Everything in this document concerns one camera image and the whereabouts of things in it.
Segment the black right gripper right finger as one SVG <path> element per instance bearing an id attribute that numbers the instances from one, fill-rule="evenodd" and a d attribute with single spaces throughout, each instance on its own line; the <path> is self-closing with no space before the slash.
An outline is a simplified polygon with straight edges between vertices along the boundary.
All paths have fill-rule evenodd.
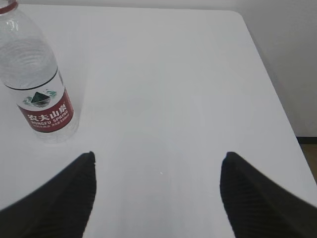
<path id="1" fill-rule="evenodd" d="M 315 238 L 317 208 L 235 152 L 222 161 L 220 195 L 237 238 Z"/>

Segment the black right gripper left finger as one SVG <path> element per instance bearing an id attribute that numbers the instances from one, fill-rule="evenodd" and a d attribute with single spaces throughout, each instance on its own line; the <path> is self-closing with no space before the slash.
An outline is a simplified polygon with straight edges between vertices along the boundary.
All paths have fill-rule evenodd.
<path id="1" fill-rule="evenodd" d="M 81 238 L 96 196 L 93 152 L 0 212 L 2 238 Z"/>

